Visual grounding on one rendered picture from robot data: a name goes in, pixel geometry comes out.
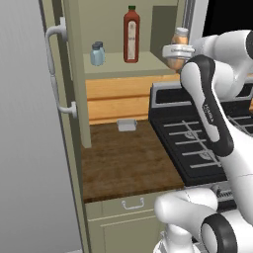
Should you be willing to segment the white framed dark window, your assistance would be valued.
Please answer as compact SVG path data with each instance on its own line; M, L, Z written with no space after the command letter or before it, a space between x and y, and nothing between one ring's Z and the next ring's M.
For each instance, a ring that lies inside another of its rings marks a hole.
M183 27L189 39L253 30L253 0L186 0Z

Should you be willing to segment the blue grey shaker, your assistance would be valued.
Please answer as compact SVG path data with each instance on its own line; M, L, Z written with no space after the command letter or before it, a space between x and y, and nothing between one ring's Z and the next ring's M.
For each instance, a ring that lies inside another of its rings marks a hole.
M102 42L94 42L90 52L91 64L95 66L103 65L105 62L105 51Z

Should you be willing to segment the black stove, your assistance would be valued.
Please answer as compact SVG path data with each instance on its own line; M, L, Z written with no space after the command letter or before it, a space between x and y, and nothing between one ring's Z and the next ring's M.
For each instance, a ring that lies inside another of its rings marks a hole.
M253 77L249 77L239 95L222 102L221 106L232 126L247 135L239 144L253 163L253 113L249 111L252 97ZM191 96L178 80L151 86L148 119L185 187L212 188L218 199L218 210L234 210L236 203L223 169L211 150Z

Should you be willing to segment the orange condiment bottle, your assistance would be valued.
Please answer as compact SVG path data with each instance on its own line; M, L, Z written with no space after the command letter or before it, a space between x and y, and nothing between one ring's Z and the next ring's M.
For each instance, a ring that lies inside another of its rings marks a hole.
M186 28L177 28L175 31L175 35L172 38L172 44L187 44L188 43L188 32L189 30ZM172 58L171 61L172 69L178 72L183 64L185 63L184 59Z

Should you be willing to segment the olive cabinet door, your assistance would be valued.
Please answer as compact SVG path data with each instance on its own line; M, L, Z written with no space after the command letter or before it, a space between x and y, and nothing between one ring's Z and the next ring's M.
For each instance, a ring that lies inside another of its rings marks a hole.
M90 148L91 133L85 85L85 71L78 0L63 0L63 9L66 19L69 57L74 94L77 104L81 143L85 148Z

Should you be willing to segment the olive drawer front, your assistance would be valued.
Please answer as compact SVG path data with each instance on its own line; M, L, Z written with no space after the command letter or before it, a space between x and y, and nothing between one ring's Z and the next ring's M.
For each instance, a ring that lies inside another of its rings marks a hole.
M85 205L87 218L93 220L96 218L104 218L110 216L117 216L137 211L150 211L154 207L154 201L158 196L157 193L150 193L139 196L131 196L125 198L117 198L106 201L99 201L94 203L89 203ZM139 203L139 199L144 198L145 206L142 209L135 211L126 211L122 207L122 200L132 203L134 206Z

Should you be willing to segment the olive wall cabinet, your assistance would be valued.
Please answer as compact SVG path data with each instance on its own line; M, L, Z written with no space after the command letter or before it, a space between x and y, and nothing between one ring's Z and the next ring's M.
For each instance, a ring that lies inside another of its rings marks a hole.
M175 29L183 23L186 0L78 0L84 71L87 79L167 75L162 57ZM124 15L133 5L140 17L139 60L124 62ZM103 65L91 64L94 42L102 42Z

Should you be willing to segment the olive cupboard door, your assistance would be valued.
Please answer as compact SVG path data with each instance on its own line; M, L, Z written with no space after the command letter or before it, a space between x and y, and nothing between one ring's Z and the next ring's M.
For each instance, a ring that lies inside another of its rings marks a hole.
M152 253L161 223L152 215L103 225L103 253Z

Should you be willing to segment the red sauce bottle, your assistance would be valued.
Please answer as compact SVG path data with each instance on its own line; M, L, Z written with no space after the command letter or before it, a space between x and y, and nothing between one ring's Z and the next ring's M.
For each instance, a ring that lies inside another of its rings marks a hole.
M124 61L126 63L138 62L139 26L140 17L135 7L130 5L124 15Z

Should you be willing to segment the small white tray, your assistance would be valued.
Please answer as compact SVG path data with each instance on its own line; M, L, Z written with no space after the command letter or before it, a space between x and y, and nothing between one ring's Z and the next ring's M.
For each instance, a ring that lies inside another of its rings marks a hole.
M135 119L118 119L117 125L119 131L135 131L137 121Z

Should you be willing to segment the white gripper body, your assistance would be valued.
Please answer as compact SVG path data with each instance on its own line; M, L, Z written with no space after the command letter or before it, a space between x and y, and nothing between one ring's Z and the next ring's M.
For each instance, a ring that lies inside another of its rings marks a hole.
M195 49L188 44L168 44L162 48L162 56L166 59L190 59Z

